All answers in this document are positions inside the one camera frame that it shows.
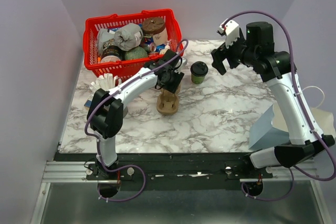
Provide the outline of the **brown cardboard cup carrier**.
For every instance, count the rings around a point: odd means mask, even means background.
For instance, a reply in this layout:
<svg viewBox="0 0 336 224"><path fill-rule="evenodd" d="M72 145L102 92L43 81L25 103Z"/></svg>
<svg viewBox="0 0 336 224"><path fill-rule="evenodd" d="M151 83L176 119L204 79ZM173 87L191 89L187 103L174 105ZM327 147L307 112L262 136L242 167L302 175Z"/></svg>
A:
<svg viewBox="0 0 336 224"><path fill-rule="evenodd" d="M179 84L175 93L171 93L162 89L161 94L157 98L156 109L162 115L173 115L177 113L179 109L179 92L181 84Z"/></svg>

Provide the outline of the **black plastic cup lid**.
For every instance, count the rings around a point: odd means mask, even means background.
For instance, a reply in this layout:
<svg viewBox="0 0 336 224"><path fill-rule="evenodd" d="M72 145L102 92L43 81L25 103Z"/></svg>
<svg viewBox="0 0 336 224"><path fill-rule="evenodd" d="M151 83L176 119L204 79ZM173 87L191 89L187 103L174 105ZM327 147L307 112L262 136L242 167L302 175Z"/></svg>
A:
<svg viewBox="0 0 336 224"><path fill-rule="evenodd" d="M204 77L208 73L208 66L202 61L197 61L191 65L190 71L196 77Z"/></svg>

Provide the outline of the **white paper takeout bag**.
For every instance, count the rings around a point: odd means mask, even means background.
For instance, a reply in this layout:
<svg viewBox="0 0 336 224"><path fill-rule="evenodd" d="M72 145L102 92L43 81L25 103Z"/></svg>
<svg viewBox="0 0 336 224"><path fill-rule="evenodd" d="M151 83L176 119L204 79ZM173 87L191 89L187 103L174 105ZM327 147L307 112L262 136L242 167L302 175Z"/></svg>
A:
<svg viewBox="0 0 336 224"><path fill-rule="evenodd" d="M320 104L317 107L310 107L311 113L314 116L315 121L317 124L321 127L325 135L332 135L335 138L335 128L334 128L334 116L331 112L320 110L319 106L323 104L325 100L325 93L324 91L317 87L317 86L307 86L303 88L302 90L304 91L305 89L308 88L316 88L322 93L322 100ZM281 130L283 132L288 132L287 125L285 123L285 119L282 115L282 112L279 108L279 105L277 102L274 102L272 105L272 110L274 113L274 117L271 120L272 126L277 129Z"/></svg>

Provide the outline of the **green paper coffee cup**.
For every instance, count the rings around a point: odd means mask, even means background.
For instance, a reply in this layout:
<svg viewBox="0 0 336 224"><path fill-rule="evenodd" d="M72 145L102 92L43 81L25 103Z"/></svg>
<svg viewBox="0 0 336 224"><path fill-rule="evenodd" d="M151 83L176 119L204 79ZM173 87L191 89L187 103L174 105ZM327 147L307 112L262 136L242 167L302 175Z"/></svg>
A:
<svg viewBox="0 0 336 224"><path fill-rule="evenodd" d="M199 85L201 83L204 82L205 76L207 74L203 73L203 74L195 74L195 73L191 73L191 81L193 84Z"/></svg>

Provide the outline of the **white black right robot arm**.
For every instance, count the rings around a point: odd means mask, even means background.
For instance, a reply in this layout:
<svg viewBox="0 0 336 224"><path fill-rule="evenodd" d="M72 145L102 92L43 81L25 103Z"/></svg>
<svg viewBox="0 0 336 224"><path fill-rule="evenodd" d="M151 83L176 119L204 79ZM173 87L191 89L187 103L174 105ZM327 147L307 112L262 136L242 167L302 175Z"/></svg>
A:
<svg viewBox="0 0 336 224"><path fill-rule="evenodd" d="M252 67L271 90L282 112L289 133L285 144L255 151L241 165L242 173L249 178L259 174L267 166L290 168L324 151L335 144L332 135L325 135L308 109L301 95L298 75L291 72L290 56L286 51L274 50L273 26L268 22L253 22L246 26L244 34L233 21L224 21L217 32L225 36L225 42L211 52L212 67L221 75L226 73L223 61L230 68L240 64Z"/></svg>

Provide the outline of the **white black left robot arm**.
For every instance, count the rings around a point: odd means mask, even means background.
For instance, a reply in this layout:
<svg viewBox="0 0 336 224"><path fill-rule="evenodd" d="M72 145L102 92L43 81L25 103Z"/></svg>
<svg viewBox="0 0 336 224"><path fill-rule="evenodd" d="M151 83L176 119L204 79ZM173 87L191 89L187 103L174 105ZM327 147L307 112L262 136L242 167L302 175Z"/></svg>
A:
<svg viewBox="0 0 336 224"><path fill-rule="evenodd" d="M181 53L168 50L157 61L149 61L130 79L110 90L98 89L92 98L87 114L85 133L97 140L96 159L100 162L98 173L104 179L116 175L118 160L115 149L116 135L123 125L124 109L144 91L152 88L174 93L184 73L187 60Z"/></svg>

